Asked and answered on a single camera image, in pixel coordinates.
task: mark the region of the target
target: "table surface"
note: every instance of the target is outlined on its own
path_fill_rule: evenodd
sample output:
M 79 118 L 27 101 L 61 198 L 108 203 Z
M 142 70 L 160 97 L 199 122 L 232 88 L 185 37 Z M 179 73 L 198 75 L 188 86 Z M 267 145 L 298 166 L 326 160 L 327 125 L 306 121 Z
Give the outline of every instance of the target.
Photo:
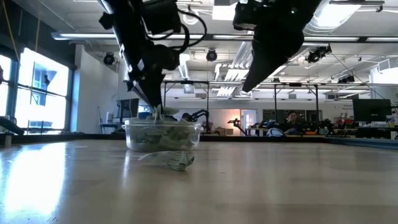
M 201 142 L 186 172 L 124 141 L 0 149 L 0 223 L 396 223 L 398 152 Z

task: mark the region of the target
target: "crumpled plastic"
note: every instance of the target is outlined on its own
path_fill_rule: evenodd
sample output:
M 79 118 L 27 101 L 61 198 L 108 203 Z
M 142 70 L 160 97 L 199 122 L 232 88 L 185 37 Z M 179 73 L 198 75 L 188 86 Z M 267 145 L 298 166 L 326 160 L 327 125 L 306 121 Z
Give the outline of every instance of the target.
M 166 115 L 178 113 L 173 108 L 164 108 Z M 147 120 L 155 123 L 166 121 L 160 114 L 160 105 Z M 189 136 L 194 131 L 183 126 L 155 128 L 147 127 L 139 131 L 131 130 L 132 142 L 137 151 L 152 152 L 141 156 L 138 160 L 156 165 L 165 165 L 176 171 L 184 171 L 195 160 L 194 153 L 190 150 L 194 143 Z

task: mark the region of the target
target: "window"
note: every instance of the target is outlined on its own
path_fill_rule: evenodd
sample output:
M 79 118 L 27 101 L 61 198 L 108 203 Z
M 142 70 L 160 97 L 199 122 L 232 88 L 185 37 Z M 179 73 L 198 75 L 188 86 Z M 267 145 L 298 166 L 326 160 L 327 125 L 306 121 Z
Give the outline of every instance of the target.
M 8 81 L 10 79 L 11 59 L 0 55 L 0 66 L 3 69 L 3 82 L 0 85 L 0 116 L 6 115 Z
M 24 49 L 19 69 L 16 115 L 22 128 L 65 127 L 69 69 Z

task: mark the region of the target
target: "clear plastic bowl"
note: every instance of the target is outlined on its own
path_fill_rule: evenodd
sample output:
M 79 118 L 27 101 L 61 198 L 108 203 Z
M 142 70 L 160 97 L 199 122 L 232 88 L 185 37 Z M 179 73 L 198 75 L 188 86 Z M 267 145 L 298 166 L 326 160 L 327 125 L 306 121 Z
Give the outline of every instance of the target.
M 124 122 L 126 144 L 136 152 L 189 151 L 199 143 L 200 123 L 130 119 Z

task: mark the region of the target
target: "computer monitor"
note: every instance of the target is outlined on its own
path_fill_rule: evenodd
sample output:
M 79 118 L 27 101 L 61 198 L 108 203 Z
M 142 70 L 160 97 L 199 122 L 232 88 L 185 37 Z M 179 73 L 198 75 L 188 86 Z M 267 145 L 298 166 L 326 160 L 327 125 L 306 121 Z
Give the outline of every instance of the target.
M 391 115 L 390 100 L 363 100 L 354 99 L 355 121 L 386 121 L 386 116 Z
M 139 99 L 119 100 L 118 101 L 118 116 L 120 122 L 123 118 L 136 118 L 138 114 Z

